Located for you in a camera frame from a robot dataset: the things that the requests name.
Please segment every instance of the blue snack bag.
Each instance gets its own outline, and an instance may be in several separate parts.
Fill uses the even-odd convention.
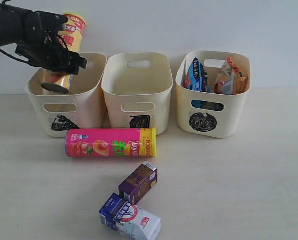
[[[203,93],[210,92],[210,87],[208,85],[208,74],[198,58],[194,58],[182,86],[185,89],[192,91]],[[206,102],[200,100],[192,101],[192,106],[198,109],[201,109],[205,104]]]

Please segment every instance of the basket handle hole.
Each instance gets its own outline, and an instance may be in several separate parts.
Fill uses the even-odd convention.
[[[224,60],[216,60],[216,59],[206,59],[204,60],[203,65],[207,68],[217,68],[220,69],[224,64]]]
[[[74,113],[78,108],[73,103],[66,103],[66,104],[48,103],[43,105],[43,109],[47,113]]]
[[[148,69],[151,67],[150,61],[128,61],[127,67],[130,69]]]
[[[192,100],[191,106],[195,109],[203,109],[221,112],[224,110],[224,105],[218,102],[209,102],[209,101],[201,101],[201,100]]]
[[[125,113],[143,113],[154,110],[154,107],[152,102],[124,103],[121,105],[121,110]]]

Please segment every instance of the chip can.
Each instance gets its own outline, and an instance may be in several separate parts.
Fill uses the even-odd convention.
[[[70,129],[65,140],[69,157],[155,157],[155,128]]]
[[[63,15],[68,18],[68,21],[64,24],[65,29],[59,31],[59,36],[63,38],[69,51],[78,53],[86,22],[75,13],[67,12]],[[73,75],[65,72],[44,70],[41,87],[50,92],[68,94],[72,77]]]

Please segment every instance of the yellow lid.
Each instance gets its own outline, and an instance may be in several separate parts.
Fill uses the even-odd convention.
[[[154,127],[152,129],[152,156],[155,158],[157,156],[157,131],[156,128]]]
[[[62,15],[72,15],[72,16],[75,16],[75,17],[77,17],[77,18],[80,18],[80,19],[84,22],[85,27],[87,26],[87,22],[84,20],[84,18],[81,17],[80,15],[74,13],[74,12],[65,12],[65,13],[63,13]]]

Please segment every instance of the white wall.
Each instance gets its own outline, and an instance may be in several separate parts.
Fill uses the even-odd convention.
[[[298,86],[298,0],[13,0],[9,4],[82,15],[82,52],[166,54],[175,75],[194,50],[250,58],[253,87]],[[14,51],[14,46],[5,47]],[[0,94],[22,94],[35,68],[0,54]]]

